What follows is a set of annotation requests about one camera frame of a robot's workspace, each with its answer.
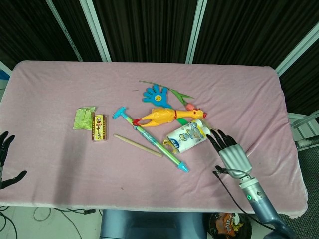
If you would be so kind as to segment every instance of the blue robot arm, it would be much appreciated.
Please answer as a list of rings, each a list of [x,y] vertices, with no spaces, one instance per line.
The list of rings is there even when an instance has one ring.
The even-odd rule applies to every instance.
[[[275,230],[267,234],[264,239],[295,239],[297,237],[296,233],[279,218],[276,209],[258,180],[249,174],[252,170],[252,165],[242,147],[221,130],[218,130],[218,133],[211,130],[211,133],[215,139],[210,135],[207,135],[207,138],[226,167],[223,169],[217,166],[217,171],[213,171],[213,173],[219,180],[219,173],[228,173],[231,177],[240,181],[239,186],[259,221],[263,224],[272,224],[275,227]]]

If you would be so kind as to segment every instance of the small box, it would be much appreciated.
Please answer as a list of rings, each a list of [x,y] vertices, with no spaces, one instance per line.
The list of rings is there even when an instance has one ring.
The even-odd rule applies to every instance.
[[[94,142],[106,140],[106,115],[92,113],[92,140]]]

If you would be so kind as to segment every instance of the wooden stick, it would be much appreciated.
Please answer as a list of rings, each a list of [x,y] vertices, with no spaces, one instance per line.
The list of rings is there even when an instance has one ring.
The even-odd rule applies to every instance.
[[[133,146],[135,146],[136,148],[139,148],[139,149],[141,149],[141,150],[144,150],[144,151],[146,151],[146,152],[148,152],[148,153],[150,153],[150,154],[152,154],[152,155],[155,155],[155,156],[157,156],[157,157],[159,157],[159,158],[162,158],[162,157],[163,157],[162,154],[160,154],[160,153],[158,153],[158,152],[156,152],[156,151],[154,151],[154,150],[151,150],[150,148],[146,148],[145,146],[140,145],[139,143],[136,143],[136,142],[134,142],[134,141],[131,141],[131,140],[128,139],[128,138],[125,138],[125,137],[120,136],[120,135],[118,135],[118,134],[114,134],[113,136],[114,136],[115,138],[120,139],[121,141],[124,141],[124,142],[126,142],[126,143],[129,143],[130,145],[133,145]]]

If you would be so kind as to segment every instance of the robot finger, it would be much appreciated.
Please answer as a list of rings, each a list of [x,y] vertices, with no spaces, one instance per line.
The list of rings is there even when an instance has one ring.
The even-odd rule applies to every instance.
[[[15,184],[15,183],[21,181],[25,177],[26,173],[27,173],[27,171],[22,171],[15,178],[2,181],[0,189],[4,189],[12,184]]]
[[[224,142],[225,142],[225,144],[226,144],[227,147],[232,146],[231,141],[229,140],[228,136],[226,136],[226,135],[224,134],[223,131],[218,130],[217,132],[218,132],[219,135],[223,138],[223,140],[224,140]]]
[[[212,130],[212,129],[210,130],[210,132],[214,135],[214,137],[215,137],[217,143],[219,144],[220,148],[221,148],[221,149],[226,148],[225,143],[224,143],[223,140],[219,137],[218,133],[216,133],[216,132],[215,132],[214,130]]]
[[[227,137],[228,137],[229,141],[231,142],[231,145],[237,144],[237,142],[231,136],[228,135]]]
[[[12,141],[14,140],[15,135],[11,135],[2,145],[1,149],[7,149],[9,148],[10,144],[12,143]]]
[[[9,134],[8,131],[4,132],[3,134],[0,134],[0,148],[4,142],[4,139],[8,136],[8,134]]]
[[[213,139],[213,137],[210,136],[210,135],[208,135],[208,134],[207,134],[206,136],[207,136],[207,138],[209,139],[209,141],[211,142],[211,144],[214,146],[215,150],[216,150],[217,152],[221,151],[221,148],[220,148],[219,145],[216,143],[216,141]]]

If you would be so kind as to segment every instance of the blue plastic hand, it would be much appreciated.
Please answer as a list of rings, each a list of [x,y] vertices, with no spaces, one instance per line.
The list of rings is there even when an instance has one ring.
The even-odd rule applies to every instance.
[[[167,90],[166,87],[163,87],[162,91],[160,91],[158,85],[153,85],[153,88],[148,87],[146,92],[143,93],[145,96],[143,102],[151,102],[155,106],[171,108],[171,105],[167,103]]]

